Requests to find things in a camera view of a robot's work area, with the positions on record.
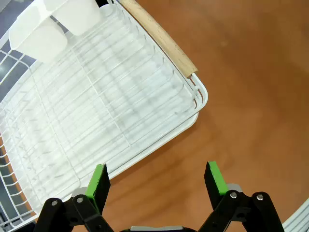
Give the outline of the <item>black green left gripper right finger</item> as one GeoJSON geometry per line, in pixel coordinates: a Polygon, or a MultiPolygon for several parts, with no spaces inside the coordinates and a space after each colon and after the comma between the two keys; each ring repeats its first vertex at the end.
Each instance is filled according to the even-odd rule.
{"type": "Polygon", "coordinates": [[[275,206],[266,192],[251,197],[235,189],[228,189],[215,161],[208,161],[204,173],[205,185],[213,212],[200,232],[225,232],[232,221],[241,222],[248,232],[282,232],[275,206]]]}

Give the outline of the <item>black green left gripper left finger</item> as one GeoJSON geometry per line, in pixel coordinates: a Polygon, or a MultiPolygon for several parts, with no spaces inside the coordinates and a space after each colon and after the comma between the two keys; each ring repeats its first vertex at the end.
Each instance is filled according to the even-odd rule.
{"type": "Polygon", "coordinates": [[[34,231],[71,232],[83,225],[89,232],[112,232],[102,216],[110,186],[107,165],[98,164],[84,193],[65,202],[59,198],[45,201],[34,231]]]}

